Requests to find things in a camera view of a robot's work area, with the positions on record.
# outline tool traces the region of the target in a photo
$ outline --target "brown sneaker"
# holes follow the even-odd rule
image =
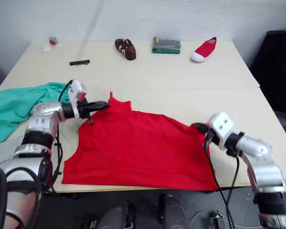
[[[127,60],[132,61],[135,59],[135,48],[129,39],[116,39],[114,45],[126,57]]]

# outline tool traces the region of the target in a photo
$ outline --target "red shoe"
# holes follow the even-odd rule
[[[191,59],[197,62],[206,61],[209,56],[214,52],[216,46],[216,37],[205,41],[198,49],[193,52]]]

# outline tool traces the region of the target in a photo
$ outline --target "teal towel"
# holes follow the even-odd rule
[[[32,115],[37,103],[56,102],[65,87],[64,83],[47,83],[37,87],[12,88],[0,92],[0,142],[5,141],[19,123]],[[62,103],[68,103],[68,90],[61,97]]]

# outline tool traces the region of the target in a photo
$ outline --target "red tank top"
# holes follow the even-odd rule
[[[202,147],[204,135],[161,114],[110,107],[79,128],[79,145],[64,162],[63,184],[217,190]]]

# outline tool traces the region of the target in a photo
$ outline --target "white table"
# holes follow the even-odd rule
[[[154,54],[146,51],[150,46],[149,42],[134,42],[135,47],[138,50],[142,49],[142,51],[138,51],[137,60],[130,62],[120,56],[120,53],[112,47],[112,42],[90,42],[86,52],[91,50],[94,52],[91,53],[91,57],[84,55],[82,59],[90,59],[92,64],[75,66],[74,68],[68,64],[69,61],[77,60],[72,59],[72,57],[75,56],[79,43],[64,43],[62,47],[53,50],[51,53],[41,53],[39,44],[31,44],[3,82],[0,90],[11,87],[35,86],[50,81],[67,82],[74,75],[89,88],[88,101],[107,100],[109,92],[113,91],[113,96],[118,100],[131,100],[133,110],[164,114],[187,125],[193,122],[206,122],[213,113],[226,111],[234,121],[237,130],[271,143],[274,160],[286,179],[286,134],[258,88],[258,83],[235,50],[233,43],[219,42],[216,52],[207,62],[196,64],[189,60],[190,51],[193,49],[189,48],[198,46],[200,43],[182,42],[182,53],[179,56],[164,54],[154,56]],[[107,50],[105,53],[108,52],[110,57],[108,55],[105,55],[108,58],[104,57],[100,47]],[[149,74],[146,74],[144,62],[151,63],[150,58],[153,58],[153,62],[158,62],[152,66],[149,65]],[[177,71],[178,68],[175,61],[180,62],[183,68],[180,68],[179,71],[183,74],[171,74],[171,71],[164,69],[162,58],[166,59],[165,65],[173,66],[172,71]],[[233,71],[231,71],[230,62],[226,62],[227,60],[234,61]],[[107,62],[108,65],[111,64],[111,67],[105,67],[104,62]],[[133,70],[136,69],[137,74],[133,75],[136,80],[127,81],[131,78],[130,72],[125,70],[126,68],[122,68],[121,65],[131,66],[129,68],[133,68]],[[192,72],[199,74],[195,78],[190,78]],[[116,80],[109,73],[115,73]],[[160,84],[160,80],[157,78],[161,78],[161,75],[168,76],[163,84]],[[77,148],[77,128],[81,123],[82,120],[71,119],[60,125],[60,138],[64,150],[63,161],[71,157]],[[21,124],[10,138],[22,135],[25,128],[25,123]],[[216,146],[211,146],[211,155],[220,185],[222,187],[230,186],[236,166],[235,160],[228,157]],[[55,147],[53,147],[52,160],[56,166],[57,151]],[[62,175],[58,177],[54,185],[54,188],[59,192],[148,188],[63,185],[61,180]],[[246,166],[241,162],[236,186],[245,185],[249,185],[249,180],[246,174]]]

